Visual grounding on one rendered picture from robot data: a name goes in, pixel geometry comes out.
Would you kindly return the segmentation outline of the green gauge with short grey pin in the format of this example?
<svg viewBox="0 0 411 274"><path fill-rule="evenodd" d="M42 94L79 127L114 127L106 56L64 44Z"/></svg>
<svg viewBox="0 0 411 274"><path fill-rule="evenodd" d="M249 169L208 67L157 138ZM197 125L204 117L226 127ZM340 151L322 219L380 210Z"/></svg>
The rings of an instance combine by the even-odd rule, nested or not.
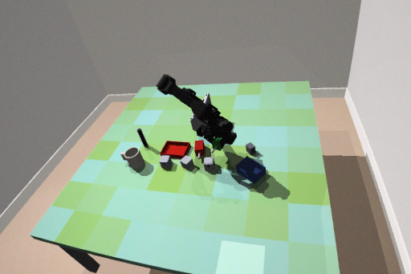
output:
<svg viewBox="0 0 411 274"><path fill-rule="evenodd" d="M213 139L213 141L212 141L212 146L213 146L212 153L214 153L215 150L219 150L219 151L222 150L222 147L221 147L221 145L220 145L220 140L221 140L221 139L222 139L222 138L219 138L219 137L215 137L215 138Z"/></svg>

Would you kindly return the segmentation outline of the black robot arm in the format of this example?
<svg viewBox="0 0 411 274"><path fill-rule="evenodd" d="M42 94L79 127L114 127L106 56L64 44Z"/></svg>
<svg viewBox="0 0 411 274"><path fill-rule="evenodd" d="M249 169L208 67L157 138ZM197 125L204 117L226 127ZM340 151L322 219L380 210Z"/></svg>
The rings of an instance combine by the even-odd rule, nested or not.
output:
<svg viewBox="0 0 411 274"><path fill-rule="evenodd" d="M203 103L204 99L201 100L195 96L196 92L191 88L179 88L176 85L176 80L168 74L163 74L156 86L160 92L165 95L172 94L179 101L189 106L196 118L209 127L215 127L225 135L232 131L234 125L225 117L220 116L218 108L210 103ZM208 121L208 124L205 121Z"/></svg>

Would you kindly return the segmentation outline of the grey mug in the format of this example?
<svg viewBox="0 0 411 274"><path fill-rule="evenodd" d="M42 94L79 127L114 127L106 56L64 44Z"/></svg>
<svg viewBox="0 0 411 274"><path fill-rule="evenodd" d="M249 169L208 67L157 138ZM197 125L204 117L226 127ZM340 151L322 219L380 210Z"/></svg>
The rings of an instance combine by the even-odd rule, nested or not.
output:
<svg viewBox="0 0 411 274"><path fill-rule="evenodd" d="M139 168L144 164L144 159L137 147L126 149L124 152L121 152L121 156L133 169Z"/></svg>

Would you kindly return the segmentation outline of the red tray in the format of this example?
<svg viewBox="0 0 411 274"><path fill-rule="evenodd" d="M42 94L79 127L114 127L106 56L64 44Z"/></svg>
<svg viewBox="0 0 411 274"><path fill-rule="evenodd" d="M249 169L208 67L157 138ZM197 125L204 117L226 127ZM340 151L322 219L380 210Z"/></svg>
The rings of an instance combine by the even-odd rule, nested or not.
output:
<svg viewBox="0 0 411 274"><path fill-rule="evenodd" d="M162 148L160 155L182 159L188 153L189 147L189 142L167 141L164 147Z"/></svg>

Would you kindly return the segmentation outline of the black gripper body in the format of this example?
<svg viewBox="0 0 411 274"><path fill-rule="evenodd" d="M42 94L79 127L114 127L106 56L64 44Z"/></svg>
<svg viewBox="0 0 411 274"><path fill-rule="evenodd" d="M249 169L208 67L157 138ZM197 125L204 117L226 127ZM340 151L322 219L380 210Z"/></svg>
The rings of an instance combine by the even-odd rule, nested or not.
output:
<svg viewBox="0 0 411 274"><path fill-rule="evenodd" d="M222 132L220 132L218 129L216 129L215 127L209 127L206 125L201 125L199 127L199 129L197 130L197 135L199 137L219 137L222 138L222 141L224 141L226 144L228 145L233 145L237 134L230 132L229 134L225 135Z"/></svg>

